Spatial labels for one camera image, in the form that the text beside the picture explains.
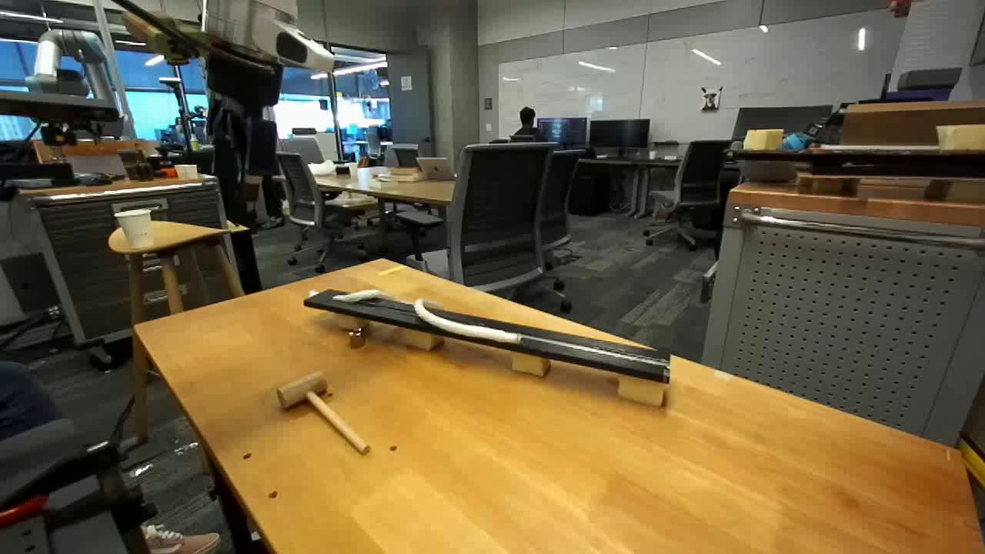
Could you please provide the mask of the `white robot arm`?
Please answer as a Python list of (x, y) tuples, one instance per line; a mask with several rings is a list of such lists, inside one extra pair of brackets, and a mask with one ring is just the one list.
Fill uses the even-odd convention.
[(202, 0), (199, 29), (251, 59), (337, 68), (337, 54), (300, 27), (300, 0)]

